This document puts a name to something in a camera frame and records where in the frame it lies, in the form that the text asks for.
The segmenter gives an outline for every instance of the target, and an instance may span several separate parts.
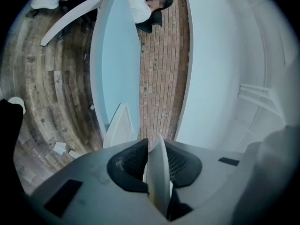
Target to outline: brick floor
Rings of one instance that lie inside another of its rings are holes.
[[[163,26],[141,41],[140,138],[150,145],[160,133],[174,139],[187,82],[189,24],[186,0],[174,0],[162,11]]]

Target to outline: white desk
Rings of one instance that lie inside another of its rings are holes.
[[[128,0],[106,0],[98,10],[90,51],[90,83],[105,135],[119,105],[128,105],[137,139],[140,126],[140,41]]]

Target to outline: light blue panel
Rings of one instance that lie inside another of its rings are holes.
[[[109,0],[99,18],[99,53],[95,56],[97,98],[106,130],[120,103],[129,107],[134,139],[140,127],[140,41],[128,0]]]

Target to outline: black mesh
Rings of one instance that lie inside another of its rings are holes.
[[[148,161],[148,139],[115,154],[107,163],[107,173],[122,189],[129,192],[147,193],[148,185],[143,174]]]
[[[147,162],[148,145],[141,145],[123,160],[123,169],[139,180],[143,180],[144,168]]]
[[[170,181],[174,188],[183,188],[191,185],[202,170],[200,159],[183,149],[178,148],[165,140],[168,155]]]
[[[170,180],[173,182],[175,180],[175,175],[187,167],[187,159],[168,147],[166,147],[166,150],[169,161]]]

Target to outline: white sneaker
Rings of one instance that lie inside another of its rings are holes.
[[[24,104],[24,101],[23,99],[19,98],[19,97],[11,97],[9,100],[8,100],[9,103],[12,103],[12,104],[19,104],[22,106],[23,108],[23,115],[26,113],[26,109],[25,109],[25,104]]]
[[[30,5],[33,9],[55,9],[59,5],[59,0],[31,0]]]

